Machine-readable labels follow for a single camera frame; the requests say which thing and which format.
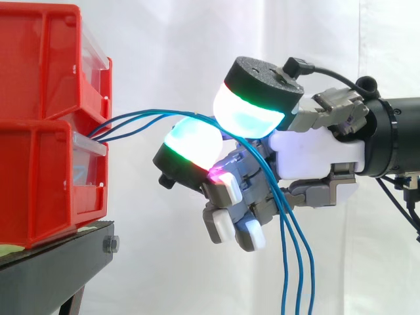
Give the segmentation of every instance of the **black sensor cap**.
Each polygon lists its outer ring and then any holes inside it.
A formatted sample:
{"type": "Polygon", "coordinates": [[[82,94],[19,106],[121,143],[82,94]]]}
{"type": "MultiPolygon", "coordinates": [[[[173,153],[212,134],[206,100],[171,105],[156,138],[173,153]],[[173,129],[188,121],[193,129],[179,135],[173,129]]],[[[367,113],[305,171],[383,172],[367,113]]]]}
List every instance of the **black sensor cap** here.
{"type": "Polygon", "coordinates": [[[294,118],[291,112],[304,90],[294,79],[285,79],[276,69],[277,66],[269,62],[237,57],[224,84],[252,105],[283,113],[285,118],[277,129],[286,130],[294,118]]]}

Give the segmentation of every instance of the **metal bracket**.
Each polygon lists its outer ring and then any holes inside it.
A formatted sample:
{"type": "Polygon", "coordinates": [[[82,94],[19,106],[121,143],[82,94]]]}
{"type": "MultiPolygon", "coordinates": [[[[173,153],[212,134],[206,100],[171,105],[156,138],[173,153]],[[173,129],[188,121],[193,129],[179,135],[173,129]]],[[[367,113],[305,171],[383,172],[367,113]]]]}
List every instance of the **metal bracket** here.
{"type": "Polygon", "coordinates": [[[282,188],[293,209],[298,207],[325,207],[337,204],[337,186],[354,184],[354,163],[336,163],[328,177],[315,180],[297,180],[289,188],[282,188]]]}
{"type": "Polygon", "coordinates": [[[301,100],[295,111],[289,131],[304,133],[310,128],[334,125],[341,135],[360,130],[366,124],[365,116],[369,113],[357,92],[334,88],[315,94],[312,99],[301,100]]]}

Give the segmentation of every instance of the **black cable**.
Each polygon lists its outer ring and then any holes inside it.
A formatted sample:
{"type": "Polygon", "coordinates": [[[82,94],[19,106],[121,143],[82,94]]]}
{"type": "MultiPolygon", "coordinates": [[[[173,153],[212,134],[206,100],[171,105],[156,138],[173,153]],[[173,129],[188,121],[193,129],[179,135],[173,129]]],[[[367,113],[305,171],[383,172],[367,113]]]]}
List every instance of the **black cable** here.
{"type": "Polygon", "coordinates": [[[317,74],[325,74],[329,77],[333,77],[336,80],[339,80],[340,82],[343,82],[345,85],[350,87],[351,89],[355,90],[357,93],[359,93],[363,98],[377,98],[377,90],[374,91],[367,91],[361,87],[359,87],[357,84],[353,83],[346,77],[342,76],[341,74],[334,72],[329,69],[321,68],[321,67],[314,67],[314,72],[317,74]]]}
{"type": "Polygon", "coordinates": [[[385,186],[384,182],[380,178],[377,178],[376,181],[378,182],[379,186],[383,189],[385,194],[388,196],[388,198],[393,202],[395,207],[401,212],[404,218],[407,219],[407,221],[416,229],[416,231],[420,232],[420,226],[413,221],[413,219],[408,215],[404,208],[398,203],[398,201],[395,199],[395,197],[392,195],[389,189],[385,186]]]}
{"type": "Polygon", "coordinates": [[[395,185],[396,182],[394,179],[387,177],[387,176],[382,176],[381,179],[385,180],[386,182],[390,182],[391,184],[395,185]]]}
{"type": "Polygon", "coordinates": [[[411,215],[414,223],[417,224],[418,226],[420,226],[420,218],[417,215],[417,213],[414,211],[414,205],[408,205],[407,209],[408,209],[408,213],[409,213],[409,215],[411,215]]]}

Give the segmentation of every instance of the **robotic hand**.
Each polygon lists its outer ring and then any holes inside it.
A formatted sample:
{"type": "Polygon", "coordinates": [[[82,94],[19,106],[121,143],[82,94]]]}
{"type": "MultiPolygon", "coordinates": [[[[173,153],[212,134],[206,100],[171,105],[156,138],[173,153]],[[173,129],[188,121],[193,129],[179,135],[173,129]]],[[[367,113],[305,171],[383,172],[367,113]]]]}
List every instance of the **robotic hand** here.
{"type": "MultiPolygon", "coordinates": [[[[404,190],[411,223],[420,230],[414,212],[420,200],[420,98],[384,100],[371,77],[354,84],[296,58],[277,68],[239,57],[215,98],[214,112],[223,128],[248,139],[278,180],[294,180],[282,188],[292,209],[346,201],[358,187],[356,175],[395,174],[392,182],[404,190]],[[296,80],[314,72],[349,88],[301,98],[304,91],[296,80]]],[[[163,171],[159,181],[164,186],[179,182],[209,200],[203,219],[214,243],[236,238],[246,251],[265,246],[261,226],[279,209],[259,164],[243,146],[237,145],[199,178],[185,167],[182,176],[168,170],[159,153],[154,162],[163,171]]]]}

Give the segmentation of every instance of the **red storage bin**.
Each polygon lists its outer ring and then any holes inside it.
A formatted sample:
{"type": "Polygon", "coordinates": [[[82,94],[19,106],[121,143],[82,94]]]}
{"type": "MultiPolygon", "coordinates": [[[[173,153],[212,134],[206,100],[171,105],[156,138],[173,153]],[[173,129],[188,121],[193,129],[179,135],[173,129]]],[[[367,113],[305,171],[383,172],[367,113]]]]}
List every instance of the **red storage bin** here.
{"type": "Polygon", "coordinates": [[[63,119],[86,135],[111,118],[112,61],[75,5],[0,3],[0,119],[63,119]]]}
{"type": "Polygon", "coordinates": [[[0,121],[0,144],[0,244],[31,248],[106,215],[107,146],[47,120],[0,121]]]}
{"type": "Polygon", "coordinates": [[[75,5],[0,2],[0,244],[31,248],[106,215],[112,61],[75,5]]]}

